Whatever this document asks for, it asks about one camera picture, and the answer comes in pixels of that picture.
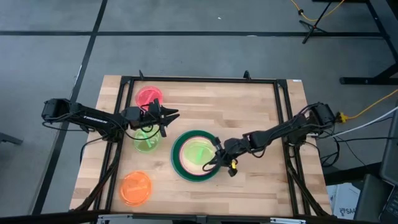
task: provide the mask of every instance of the yellow cable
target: yellow cable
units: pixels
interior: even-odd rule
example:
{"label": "yellow cable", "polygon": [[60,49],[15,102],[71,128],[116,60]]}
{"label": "yellow cable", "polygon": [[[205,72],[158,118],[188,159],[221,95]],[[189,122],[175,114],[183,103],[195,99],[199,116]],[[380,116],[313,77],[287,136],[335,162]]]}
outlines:
{"label": "yellow cable", "polygon": [[[301,8],[296,4],[296,2],[294,2],[294,0],[291,0],[292,3],[294,4],[294,6],[296,7],[296,9],[299,11],[301,10]],[[340,5],[344,2],[345,0],[341,0],[341,2],[334,8],[332,9],[330,12],[328,12],[328,14],[324,15],[321,17],[321,19],[325,18],[326,16],[329,16],[330,14],[332,14],[338,7],[340,7]],[[301,13],[301,15],[304,17],[304,19],[311,21],[311,22],[316,22],[318,19],[309,19],[307,16],[304,15],[304,13]]]}
{"label": "yellow cable", "polygon": [[374,105],[376,105],[376,104],[380,103],[381,101],[387,99],[388,97],[392,96],[392,95],[395,94],[396,92],[398,92],[398,90],[394,90],[392,93],[388,94],[387,96],[381,98],[380,100],[377,100],[377,101],[374,102],[372,105],[368,106],[365,110],[362,110],[359,114],[357,114],[357,115],[355,115],[355,116],[352,116],[352,117],[345,116],[344,119],[345,119],[345,120],[354,119],[354,118],[357,118],[357,117],[361,116],[361,114],[365,113],[368,109],[372,108]]}

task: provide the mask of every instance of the white cable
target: white cable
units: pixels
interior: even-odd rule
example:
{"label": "white cable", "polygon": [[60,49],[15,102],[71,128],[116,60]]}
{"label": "white cable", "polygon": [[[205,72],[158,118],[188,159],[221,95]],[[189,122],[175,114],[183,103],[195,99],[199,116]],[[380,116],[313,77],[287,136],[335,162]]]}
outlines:
{"label": "white cable", "polygon": [[349,130],[347,130],[347,131],[343,131],[342,133],[337,133],[337,134],[332,135],[332,136],[327,137],[327,138],[333,138],[333,137],[336,137],[336,136],[339,136],[339,135],[342,135],[342,134],[345,134],[345,133],[348,133],[348,132],[351,132],[351,131],[355,131],[355,130],[357,130],[357,129],[359,129],[359,128],[366,127],[366,126],[368,126],[368,125],[370,125],[370,124],[373,124],[373,123],[375,123],[376,121],[382,119],[383,117],[385,117],[385,116],[391,114],[391,113],[394,112],[395,110],[398,110],[398,106],[397,106],[396,108],[394,108],[394,109],[388,111],[386,114],[384,114],[384,115],[382,115],[382,116],[380,116],[380,117],[374,119],[373,121],[370,121],[370,122],[368,122],[368,123],[366,123],[366,124],[363,124],[363,125],[361,125],[361,126],[359,126],[359,127],[352,128],[352,129],[349,129]]}

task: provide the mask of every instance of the green cup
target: green cup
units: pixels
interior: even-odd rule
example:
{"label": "green cup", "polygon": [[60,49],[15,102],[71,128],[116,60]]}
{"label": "green cup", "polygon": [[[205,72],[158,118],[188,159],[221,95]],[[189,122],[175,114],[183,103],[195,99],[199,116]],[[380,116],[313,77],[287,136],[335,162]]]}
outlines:
{"label": "green cup", "polygon": [[[146,139],[148,137],[153,136],[157,132],[158,128],[154,126],[154,128],[149,132],[144,132],[141,129],[136,131],[134,137],[136,139]],[[153,137],[146,140],[134,140],[134,147],[140,152],[152,152],[159,145],[162,136],[159,132],[157,132]]]}

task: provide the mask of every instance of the red plastic cup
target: red plastic cup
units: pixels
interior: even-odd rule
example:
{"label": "red plastic cup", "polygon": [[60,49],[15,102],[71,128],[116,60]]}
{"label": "red plastic cup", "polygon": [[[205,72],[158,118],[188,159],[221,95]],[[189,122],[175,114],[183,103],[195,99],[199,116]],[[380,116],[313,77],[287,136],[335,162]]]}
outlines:
{"label": "red plastic cup", "polygon": [[146,86],[140,89],[136,95],[137,106],[147,105],[153,102],[155,99],[159,100],[159,103],[163,103],[163,94],[160,89],[154,86]]}

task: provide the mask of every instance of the wooden table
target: wooden table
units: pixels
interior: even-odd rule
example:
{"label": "wooden table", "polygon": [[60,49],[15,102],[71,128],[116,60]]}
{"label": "wooden table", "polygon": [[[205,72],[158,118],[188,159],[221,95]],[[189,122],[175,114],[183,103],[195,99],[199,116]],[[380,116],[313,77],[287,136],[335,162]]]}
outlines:
{"label": "wooden table", "polygon": [[[121,76],[104,77],[96,108],[113,113]],[[300,80],[287,80],[293,114],[307,105]],[[182,179],[170,163],[170,149],[184,132],[201,129],[221,142],[241,138],[242,134],[267,130],[278,125],[274,88],[254,83],[198,83],[198,82],[134,82],[131,106],[136,105],[135,94],[144,86],[155,85],[164,94],[164,106],[180,110],[166,129],[167,137],[151,154],[137,151],[132,139],[124,138],[123,151],[111,210],[113,212],[292,216],[289,186],[280,139],[267,147],[263,158],[245,154],[239,157],[238,173],[230,177],[225,168],[206,182],[193,183]],[[287,115],[284,108],[284,120]],[[98,138],[91,133],[88,141]],[[70,208],[79,206],[98,183],[106,142],[86,146],[76,180]],[[309,191],[325,211],[331,213],[326,185],[317,150],[310,145],[301,147],[305,181]],[[150,199],[140,207],[128,207],[119,198],[121,179],[134,170],[143,170],[152,180]],[[103,191],[100,208],[108,192]],[[300,213],[303,213],[301,194],[296,186]]]}

